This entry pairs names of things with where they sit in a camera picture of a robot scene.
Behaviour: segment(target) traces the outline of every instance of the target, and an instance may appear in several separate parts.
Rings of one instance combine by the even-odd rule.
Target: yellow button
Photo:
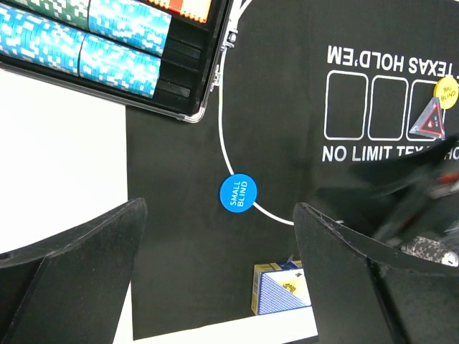
[[[454,77],[444,77],[436,84],[433,96],[440,99],[442,109],[450,109],[458,101],[459,85]]]

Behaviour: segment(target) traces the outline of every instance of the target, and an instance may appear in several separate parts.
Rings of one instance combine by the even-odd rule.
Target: blue button
[[[220,201],[232,213],[247,211],[257,199],[257,184],[246,174],[227,178],[220,188]]]

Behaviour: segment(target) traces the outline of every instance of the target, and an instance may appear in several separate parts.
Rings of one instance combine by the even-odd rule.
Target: stack of poker chips
[[[90,0],[7,0],[66,24],[88,30],[87,13]]]
[[[148,0],[155,5],[174,11],[181,16],[205,24],[212,0]]]
[[[161,60],[0,3],[0,53],[152,97]]]
[[[161,60],[88,34],[80,55],[80,76],[144,97],[153,97]]]
[[[455,252],[440,242],[422,236],[417,236],[408,245],[403,246],[402,251],[421,259],[430,260],[431,262],[452,267],[459,266],[459,256]]]
[[[85,33],[0,3],[0,53],[78,76]]]
[[[162,56],[171,16],[134,0],[91,0],[89,30]]]
[[[7,0],[161,57],[171,15],[135,0]]]

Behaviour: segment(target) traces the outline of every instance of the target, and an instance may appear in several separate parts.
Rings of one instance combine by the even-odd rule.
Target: red triangle marker
[[[431,99],[411,128],[410,133],[428,138],[445,138],[443,114],[440,107],[440,100],[437,97]]]

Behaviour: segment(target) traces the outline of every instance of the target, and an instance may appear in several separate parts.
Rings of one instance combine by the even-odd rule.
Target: white rectangle outline
[[[364,77],[366,80],[366,89],[365,89],[365,110],[364,110],[364,122],[361,127],[361,135],[358,138],[332,138],[327,135],[327,117],[328,117],[328,86],[330,84],[330,76],[332,74],[343,74],[343,75],[356,75],[358,77]],[[368,84],[369,80],[368,77],[363,73],[356,73],[356,72],[345,72],[343,70],[331,70],[327,75],[327,84],[325,90],[325,120],[323,122],[323,136],[329,141],[359,141],[365,135],[365,124],[366,124],[366,106],[368,104]]]
[[[405,91],[405,95],[404,95],[404,108],[403,108],[403,119],[402,119],[402,131],[400,132],[400,136],[398,138],[373,138],[371,135],[370,135],[370,127],[372,126],[372,113],[373,113],[373,89],[374,89],[374,81],[376,79],[388,79],[388,80],[400,80],[400,81],[404,81],[404,83],[407,85],[407,89]],[[402,138],[403,138],[403,133],[404,133],[404,119],[406,117],[406,114],[407,114],[407,103],[408,103],[408,88],[410,87],[409,83],[408,83],[408,80],[405,79],[404,77],[390,77],[390,76],[387,76],[387,75],[377,75],[373,78],[372,80],[372,97],[371,97],[371,100],[370,100],[370,114],[368,116],[368,129],[367,129],[367,133],[368,133],[368,138],[371,140],[371,141],[400,141]]]
[[[437,82],[436,81],[432,81],[432,80],[421,80],[421,79],[416,79],[415,81],[413,81],[413,83],[411,84],[411,92],[410,92],[410,108],[408,110],[408,119],[407,119],[407,130],[406,130],[406,137],[407,137],[407,140],[410,141],[410,142],[433,142],[435,141],[434,138],[411,138],[410,137],[410,118],[411,118],[411,107],[412,107],[412,101],[413,101],[413,90],[415,88],[415,85],[417,83],[420,83],[420,84],[432,84],[432,85],[436,85]],[[443,110],[443,119],[442,119],[442,122],[443,124],[445,124],[445,117],[446,117],[446,110]]]

